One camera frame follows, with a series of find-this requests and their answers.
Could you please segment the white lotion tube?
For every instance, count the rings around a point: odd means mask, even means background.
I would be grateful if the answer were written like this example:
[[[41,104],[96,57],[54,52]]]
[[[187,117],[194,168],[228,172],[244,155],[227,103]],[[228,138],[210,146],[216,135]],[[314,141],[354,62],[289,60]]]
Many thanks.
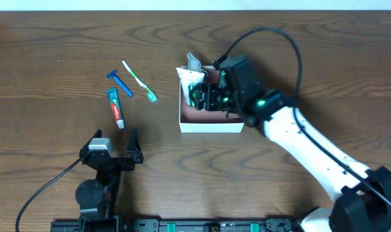
[[[184,99],[187,105],[190,105],[189,87],[203,82],[205,73],[188,70],[185,68],[176,68],[177,74],[180,78]]]

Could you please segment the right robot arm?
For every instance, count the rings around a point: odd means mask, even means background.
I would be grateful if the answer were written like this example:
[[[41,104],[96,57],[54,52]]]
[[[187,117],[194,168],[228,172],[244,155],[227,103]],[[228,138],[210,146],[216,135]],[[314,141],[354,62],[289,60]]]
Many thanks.
[[[218,83],[192,85],[198,110],[237,114],[288,151],[323,187],[334,205],[299,219],[295,231],[390,231],[391,172],[372,170],[323,136],[292,101],[260,82],[249,60],[230,57],[217,67]]]

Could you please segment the clear pump soap bottle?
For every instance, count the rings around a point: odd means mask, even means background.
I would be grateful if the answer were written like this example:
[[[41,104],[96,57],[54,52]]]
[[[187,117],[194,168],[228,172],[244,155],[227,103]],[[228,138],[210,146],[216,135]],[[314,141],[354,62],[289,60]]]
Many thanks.
[[[202,68],[201,62],[191,52],[187,53],[186,56],[188,62],[188,70],[199,73],[207,73],[207,71]]]

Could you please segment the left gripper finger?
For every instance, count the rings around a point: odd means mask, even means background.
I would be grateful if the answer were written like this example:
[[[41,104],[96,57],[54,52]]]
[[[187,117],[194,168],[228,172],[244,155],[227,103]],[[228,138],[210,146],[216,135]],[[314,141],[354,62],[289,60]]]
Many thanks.
[[[91,142],[93,139],[95,138],[101,138],[102,137],[102,130],[101,129],[98,129],[92,136],[92,138],[89,140],[89,142]]]
[[[129,138],[129,142],[127,146],[127,152],[129,153],[130,157],[142,156],[142,150],[138,142],[138,132],[136,128],[134,128],[131,132],[131,136]]]

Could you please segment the green soap bar box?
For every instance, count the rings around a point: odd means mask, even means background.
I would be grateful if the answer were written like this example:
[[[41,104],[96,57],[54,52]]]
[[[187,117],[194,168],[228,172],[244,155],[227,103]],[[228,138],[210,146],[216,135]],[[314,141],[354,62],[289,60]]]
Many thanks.
[[[196,106],[196,100],[197,100],[197,85],[192,84],[189,86],[189,106],[194,108]]]

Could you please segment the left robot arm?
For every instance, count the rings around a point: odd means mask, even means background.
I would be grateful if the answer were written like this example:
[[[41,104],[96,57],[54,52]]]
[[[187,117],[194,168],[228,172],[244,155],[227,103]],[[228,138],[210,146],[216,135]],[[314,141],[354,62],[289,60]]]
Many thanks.
[[[102,137],[98,129],[81,148],[79,158],[83,165],[96,171],[94,179],[82,182],[75,199],[80,206],[81,231],[131,231],[131,222],[114,213],[123,171],[133,171],[144,157],[138,143],[138,133],[131,131],[126,157],[114,157],[109,138]]]

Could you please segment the blue disposable razor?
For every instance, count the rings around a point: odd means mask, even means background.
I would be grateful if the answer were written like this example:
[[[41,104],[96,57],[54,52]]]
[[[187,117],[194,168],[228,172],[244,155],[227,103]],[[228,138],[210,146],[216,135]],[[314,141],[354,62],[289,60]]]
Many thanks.
[[[113,70],[106,76],[107,79],[113,79],[123,90],[124,92],[129,96],[133,96],[133,92],[124,84],[124,82],[118,77],[117,70]]]

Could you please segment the Colgate toothpaste tube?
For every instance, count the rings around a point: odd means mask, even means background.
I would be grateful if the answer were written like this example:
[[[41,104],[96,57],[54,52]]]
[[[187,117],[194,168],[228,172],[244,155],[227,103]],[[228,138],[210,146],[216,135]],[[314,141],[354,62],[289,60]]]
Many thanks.
[[[122,108],[120,106],[120,101],[119,101],[119,95],[117,88],[110,88],[106,90],[106,93],[108,95],[108,99],[111,104],[111,109],[113,110],[113,114],[117,123],[117,126],[119,129],[124,129],[125,127],[125,122],[124,122],[124,116],[122,114]]]

